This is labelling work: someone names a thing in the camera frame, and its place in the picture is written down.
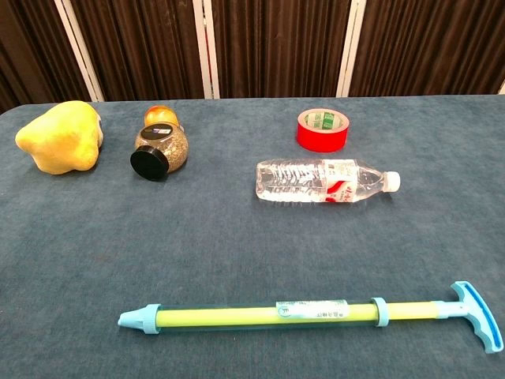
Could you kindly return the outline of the yellow lumpy plush toy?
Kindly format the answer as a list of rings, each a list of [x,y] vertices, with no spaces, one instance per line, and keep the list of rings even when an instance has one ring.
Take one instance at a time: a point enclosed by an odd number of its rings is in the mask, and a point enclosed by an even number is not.
[[[59,103],[21,128],[15,143],[42,172],[88,171],[103,143],[101,117],[84,101]]]

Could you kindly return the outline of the yellow-green thin stick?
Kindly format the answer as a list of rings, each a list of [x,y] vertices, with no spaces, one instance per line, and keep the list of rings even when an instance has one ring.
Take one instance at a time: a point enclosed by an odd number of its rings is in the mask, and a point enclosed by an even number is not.
[[[351,303],[344,299],[319,301],[284,301],[273,306],[164,309],[155,308],[154,329],[202,328],[259,325],[311,325],[341,323],[371,323],[385,328],[392,321],[446,320],[465,318],[484,344],[484,351],[494,354],[505,349],[499,326],[485,300],[467,281],[451,285],[458,299],[453,302],[386,302],[371,298],[366,303]]]

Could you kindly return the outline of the spice jar with black lid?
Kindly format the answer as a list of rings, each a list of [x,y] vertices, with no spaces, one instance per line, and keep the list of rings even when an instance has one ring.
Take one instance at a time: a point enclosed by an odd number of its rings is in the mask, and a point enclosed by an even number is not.
[[[130,163],[134,171],[152,181],[163,180],[187,160],[189,143],[182,126],[155,123],[136,136]]]

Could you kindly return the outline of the clear plastic water bottle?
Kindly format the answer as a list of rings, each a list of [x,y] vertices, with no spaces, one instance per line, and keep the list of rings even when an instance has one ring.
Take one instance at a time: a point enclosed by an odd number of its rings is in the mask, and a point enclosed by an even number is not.
[[[357,159],[271,159],[256,165],[256,195],[275,202],[354,203],[401,185],[396,171]]]

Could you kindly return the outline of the dark brown curtain panel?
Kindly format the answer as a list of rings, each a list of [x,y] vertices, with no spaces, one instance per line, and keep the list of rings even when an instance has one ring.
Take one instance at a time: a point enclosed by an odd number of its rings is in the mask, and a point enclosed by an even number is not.
[[[54,0],[0,0],[0,114],[90,99]]]
[[[351,0],[211,0],[222,98],[333,97]]]
[[[70,0],[106,101],[202,99],[193,0]]]
[[[505,0],[367,0],[351,96],[488,95],[505,81]]]

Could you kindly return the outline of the blue felt table cover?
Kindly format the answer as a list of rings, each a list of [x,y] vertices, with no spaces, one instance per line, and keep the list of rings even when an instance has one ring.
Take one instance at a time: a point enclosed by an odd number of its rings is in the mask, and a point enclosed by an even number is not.
[[[147,102],[99,103],[94,169],[53,176],[15,144],[46,105],[0,114],[0,379],[505,379],[461,318],[343,328],[120,328],[148,303],[452,301],[467,280],[505,338],[505,96],[175,100],[185,166],[129,157]],[[255,194],[260,161],[306,157],[297,116],[350,120],[339,157],[401,187],[351,205]]]

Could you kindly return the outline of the orange jelly cup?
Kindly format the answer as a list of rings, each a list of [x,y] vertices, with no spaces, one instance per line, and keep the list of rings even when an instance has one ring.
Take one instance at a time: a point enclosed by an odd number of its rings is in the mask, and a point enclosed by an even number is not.
[[[145,112],[144,124],[146,126],[157,123],[168,123],[177,126],[182,131],[185,131],[184,127],[179,122],[175,111],[165,105],[152,106]]]

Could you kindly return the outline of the red tape roll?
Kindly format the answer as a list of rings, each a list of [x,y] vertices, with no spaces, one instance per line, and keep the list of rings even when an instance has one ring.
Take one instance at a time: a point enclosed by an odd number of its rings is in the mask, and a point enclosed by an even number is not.
[[[297,143],[313,152],[336,152],[346,144],[350,120],[341,112],[313,108],[297,117]]]

